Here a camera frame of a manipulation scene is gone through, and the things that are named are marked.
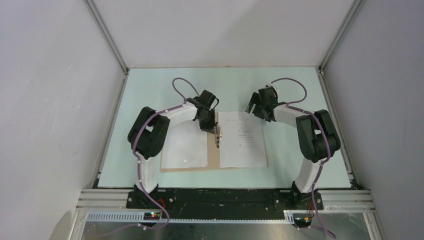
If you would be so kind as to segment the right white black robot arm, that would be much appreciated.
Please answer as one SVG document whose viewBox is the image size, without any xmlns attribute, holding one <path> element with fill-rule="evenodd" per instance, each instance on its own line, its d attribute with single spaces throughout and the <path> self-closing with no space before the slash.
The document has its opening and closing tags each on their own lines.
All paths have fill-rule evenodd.
<svg viewBox="0 0 424 240">
<path fill-rule="evenodd" d="M 277 91 L 270 85 L 252 93 L 246 112 L 267 122 L 296 128 L 303 161 L 293 182 L 297 191 L 291 194 L 290 201 L 295 208 L 304 209 L 311 202 L 309 193 L 316 189 L 324 164 L 341 148 L 330 113 L 325 109 L 308 111 L 278 102 Z"/>
</svg>

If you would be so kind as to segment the silver metal folder clip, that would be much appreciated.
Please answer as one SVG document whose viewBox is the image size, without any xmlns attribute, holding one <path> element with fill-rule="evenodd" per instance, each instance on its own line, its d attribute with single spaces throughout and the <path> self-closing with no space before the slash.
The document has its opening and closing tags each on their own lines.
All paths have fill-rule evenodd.
<svg viewBox="0 0 424 240">
<path fill-rule="evenodd" d="M 220 142 L 222 140 L 221 128 L 219 126 L 215 127 L 215 145 L 217 148 L 220 147 Z"/>
</svg>

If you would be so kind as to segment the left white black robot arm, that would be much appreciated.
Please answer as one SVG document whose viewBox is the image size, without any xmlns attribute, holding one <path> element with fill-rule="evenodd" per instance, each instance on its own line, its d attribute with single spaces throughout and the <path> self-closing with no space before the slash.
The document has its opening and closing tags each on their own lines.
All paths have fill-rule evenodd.
<svg viewBox="0 0 424 240">
<path fill-rule="evenodd" d="M 156 111 L 148 106 L 141 109 L 127 140 L 137 158 L 137 181 L 135 186 L 142 192 L 138 201 L 145 208 L 153 208 L 158 194 L 156 177 L 158 166 L 155 160 L 164 147 L 168 130 L 186 121 L 198 122 L 199 130 L 214 134 L 218 130 L 215 107 L 220 100 L 211 92 L 203 90 L 199 96 L 185 98 L 182 104 Z"/>
</svg>

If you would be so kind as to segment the white paper sheet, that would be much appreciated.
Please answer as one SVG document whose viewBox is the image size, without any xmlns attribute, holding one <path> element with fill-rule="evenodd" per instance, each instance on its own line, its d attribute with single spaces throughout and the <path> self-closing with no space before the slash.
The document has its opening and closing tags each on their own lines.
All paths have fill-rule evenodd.
<svg viewBox="0 0 424 240">
<path fill-rule="evenodd" d="M 207 133 L 188 120 L 168 129 L 161 152 L 161 172 L 182 172 L 208 165 Z"/>
<path fill-rule="evenodd" d="M 262 120 L 244 111 L 220 111 L 220 168 L 268 166 Z"/>
</svg>

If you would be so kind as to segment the tan cardboard folder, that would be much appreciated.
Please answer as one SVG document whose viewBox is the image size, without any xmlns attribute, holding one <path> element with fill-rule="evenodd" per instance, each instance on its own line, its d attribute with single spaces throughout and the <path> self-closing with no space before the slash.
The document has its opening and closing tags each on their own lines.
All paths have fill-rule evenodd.
<svg viewBox="0 0 424 240">
<path fill-rule="evenodd" d="M 217 113 L 217 126 L 219 126 L 219 117 Z M 215 134 L 207 133 L 207 166 L 203 168 L 193 168 L 188 171 L 174 171 L 174 172 L 193 172 L 193 171 L 211 171 L 211 170 L 224 170 L 224 169 L 246 169 L 246 168 L 221 168 L 220 167 L 220 148 L 216 147 Z"/>
</svg>

